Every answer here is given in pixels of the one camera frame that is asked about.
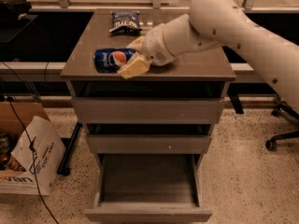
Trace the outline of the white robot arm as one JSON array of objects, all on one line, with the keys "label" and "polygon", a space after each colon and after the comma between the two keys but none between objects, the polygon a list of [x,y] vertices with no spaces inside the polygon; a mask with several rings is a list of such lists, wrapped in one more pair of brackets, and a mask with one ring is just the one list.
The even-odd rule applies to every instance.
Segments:
[{"label": "white robot arm", "polygon": [[244,59],[294,111],[299,112],[299,46],[256,24],[233,0],[192,0],[190,9],[150,29],[129,47],[135,54],[118,73],[140,76],[151,65],[226,46]]}]

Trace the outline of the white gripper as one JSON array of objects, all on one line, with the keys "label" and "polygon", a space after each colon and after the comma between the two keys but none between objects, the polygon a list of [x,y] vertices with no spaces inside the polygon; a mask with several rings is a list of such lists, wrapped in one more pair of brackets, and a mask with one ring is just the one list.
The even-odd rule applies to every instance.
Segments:
[{"label": "white gripper", "polygon": [[128,49],[141,48],[140,52],[144,56],[139,53],[134,54],[128,63],[119,69],[118,74],[121,77],[128,79],[147,73],[150,70],[150,62],[156,66],[164,66],[175,60],[164,43],[163,31],[164,24],[161,23],[127,46]]}]

